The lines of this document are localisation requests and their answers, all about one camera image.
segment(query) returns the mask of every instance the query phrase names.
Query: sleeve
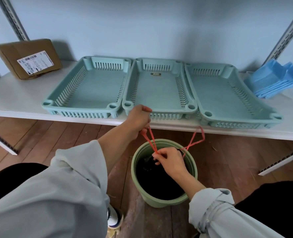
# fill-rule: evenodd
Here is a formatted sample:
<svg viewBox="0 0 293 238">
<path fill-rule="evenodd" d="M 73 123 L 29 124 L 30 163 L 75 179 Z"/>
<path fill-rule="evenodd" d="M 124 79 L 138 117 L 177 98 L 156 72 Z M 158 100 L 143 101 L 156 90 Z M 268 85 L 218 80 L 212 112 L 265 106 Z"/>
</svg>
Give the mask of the sleeve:
<svg viewBox="0 0 293 238">
<path fill-rule="evenodd" d="M 0 237 L 105 237 L 106 190 L 97 140 L 57 150 L 49 168 L 0 199 Z"/>
<path fill-rule="evenodd" d="M 283 238 L 258 220 L 237 210 L 228 189 L 206 188 L 189 204 L 189 223 L 210 238 Z"/>
</svg>

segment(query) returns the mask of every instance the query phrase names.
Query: metal rack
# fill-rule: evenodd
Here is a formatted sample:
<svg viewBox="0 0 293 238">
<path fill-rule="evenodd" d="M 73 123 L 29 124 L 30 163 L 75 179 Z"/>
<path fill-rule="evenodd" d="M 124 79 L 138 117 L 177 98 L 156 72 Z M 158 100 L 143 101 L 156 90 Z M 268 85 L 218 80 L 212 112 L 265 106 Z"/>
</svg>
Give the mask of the metal rack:
<svg viewBox="0 0 293 238">
<path fill-rule="evenodd" d="M 18 19 L 11 3 L 9 0 L 0 0 L 0 8 L 2 9 L 4 15 L 8 19 L 10 25 L 13 28 L 13 31 L 18 37 L 18 40 L 29 40 L 20 20 Z M 287 47 L 287 45 L 291 42 L 293 39 L 293 20 L 284 32 L 284 34 L 279 39 L 276 46 L 273 48 L 271 53 L 268 55 L 267 59 L 264 61 L 264 64 L 268 62 L 270 59 L 278 59 L 281 53 L 284 51 L 284 49 Z M 9 151 L 13 155 L 17 155 L 17 151 L 10 146 L 8 143 L 6 143 L 1 137 L 0 137 L 0 145 L 5 148 L 7 151 Z M 279 160 L 278 162 L 271 164 L 270 166 L 266 167 L 265 169 L 261 170 L 259 175 L 263 176 L 281 166 L 284 164 L 287 164 L 288 162 L 293 160 L 293 152 Z"/>
</svg>

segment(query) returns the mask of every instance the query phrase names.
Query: stack of blue bags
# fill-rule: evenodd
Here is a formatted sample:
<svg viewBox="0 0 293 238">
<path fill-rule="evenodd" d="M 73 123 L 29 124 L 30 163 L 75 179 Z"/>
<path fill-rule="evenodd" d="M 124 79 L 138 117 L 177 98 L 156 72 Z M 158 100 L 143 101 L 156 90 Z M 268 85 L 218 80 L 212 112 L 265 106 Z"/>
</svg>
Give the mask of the stack of blue bags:
<svg viewBox="0 0 293 238">
<path fill-rule="evenodd" d="M 270 98 L 284 89 L 293 87 L 293 63 L 282 66 L 271 59 L 244 83 L 258 98 Z"/>
</svg>

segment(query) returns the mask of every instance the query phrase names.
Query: brown cardboard box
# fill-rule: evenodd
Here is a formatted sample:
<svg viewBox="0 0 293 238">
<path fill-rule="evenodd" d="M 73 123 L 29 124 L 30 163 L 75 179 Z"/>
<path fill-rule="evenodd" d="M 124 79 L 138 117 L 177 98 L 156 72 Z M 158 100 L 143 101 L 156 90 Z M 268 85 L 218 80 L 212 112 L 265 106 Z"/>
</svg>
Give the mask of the brown cardboard box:
<svg viewBox="0 0 293 238">
<path fill-rule="evenodd" d="M 0 57 L 11 73 L 22 80 L 62 68 L 50 39 L 0 44 Z"/>
</svg>

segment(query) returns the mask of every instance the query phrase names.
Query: tray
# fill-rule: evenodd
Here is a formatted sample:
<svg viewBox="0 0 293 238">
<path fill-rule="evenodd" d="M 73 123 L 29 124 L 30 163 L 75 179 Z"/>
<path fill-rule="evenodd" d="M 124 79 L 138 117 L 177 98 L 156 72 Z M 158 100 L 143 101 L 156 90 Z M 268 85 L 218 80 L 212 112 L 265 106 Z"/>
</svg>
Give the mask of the tray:
<svg viewBox="0 0 293 238">
<path fill-rule="evenodd" d="M 229 64 L 185 64 L 201 125 L 218 128 L 271 128 L 283 117 L 259 100 Z"/>
<path fill-rule="evenodd" d="M 183 63 L 168 59 L 134 60 L 122 100 L 126 115 L 134 105 L 152 108 L 152 119 L 189 118 L 197 110 L 186 80 Z"/>
<path fill-rule="evenodd" d="M 86 56 L 42 103 L 51 114 L 116 118 L 131 60 Z"/>
</svg>

